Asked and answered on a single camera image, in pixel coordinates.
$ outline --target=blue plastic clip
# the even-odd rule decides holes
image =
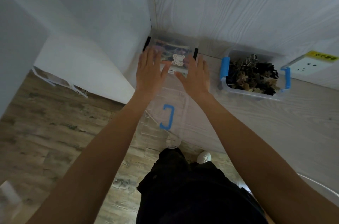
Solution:
[[[228,68],[230,67],[230,58],[229,57],[223,57],[221,60],[221,68],[220,68],[220,80],[222,80],[223,77],[228,76]]]
[[[291,69],[289,67],[282,67],[281,70],[285,71],[285,88],[281,90],[284,92],[291,88]]]
[[[165,110],[166,108],[170,108],[170,109],[171,109],[171,115],[169,116],[169,123],[168,123],[168,126],[165,127],[165,126],[162,124],[162,122],[161,122],[161,123],[160,123],[160,128],[165,129],[165,130],[169,130],[169,129],[171,128],[171,126],[172,126],[173,115],[174,115],[174,109],[175,109],[175,108],[174,108],[174,106],[172,106],[172,105],[164,104],[164,110]]]

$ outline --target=plastic storage box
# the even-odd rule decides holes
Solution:
[[[195,59],[198,54],[198,40],[182,35],[152,30],[149,46],[162,52],[161,61],[172,63],[168,73],[181,72],[184,76],[188,73],[188,56]]]
[[[240,89],[234,89],[229,87],[226,84],[226,76],[228,75],[228,67],[230,64],[230,61],[238,61],[238,60],[245,60],[248,56],[251,54],[256,54],[259,62],[264,63],[264,62],[269,62],[269,63],[274,63],[275,60],[275,55],[269,55],[265,53],[253,53],[246,51],[246,47],[244,46],[234,46],[229,48],[228,50],[225,51],[224,53],[224,58],[222,59],[221,63],[221,69],[220,69],[220,83],[218,88],[221,90],[225,90],[229,93],[238,93],[238,94],[244,94],[244,95],[249,95],[252,97],[256,98],[266,98],[266,99],[272,99],[272,100],[282,100],[288,91],[290,89],[290,68],[285,68],[282,69],[285,71],[285,79],[282,78],[281,76],[277,80],[277,86],[281,88],[280,91],[277,91],[274,95],[268,95],[268,94],[261,94],[261,93],[254,93],[251,91],[245,91],[245,90],[240,90]]]
[[[181,143],[187,106],[186,93],[162,88],[147,106],[139,122],[137,135],[159,138],[167,148],[178,147]]]

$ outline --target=laminate flooring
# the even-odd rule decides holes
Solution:
[[[56,86],[29,73],[0,121],[0,184],[8,180],[23,201],[13,223],[25,223],[94,136],[123,104]],[[150,171],[163,139],[134,135],[100,209],[96,223],[135,223],[141,194],[138,183]],[[189,162],[203,151],[182,142]],[[233,182],[240,180],[224,153],[212,162]]]

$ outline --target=yellow warning sticker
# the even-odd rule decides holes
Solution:
[[[337,59],[339,59],[338,56],[330,55],[330,54],[325,54],[325,53],[320,53],[317,51],[309,51],[306,56],[313,57],[319,60],[325,60],[329,62],[335,62]]]

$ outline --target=white sneaker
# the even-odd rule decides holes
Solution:
[[[197,163],[199,164],[210,162],[210,161],[211,161],[211,154],[207,151],[203,151],[202,153],[200,153],[197,158]]]

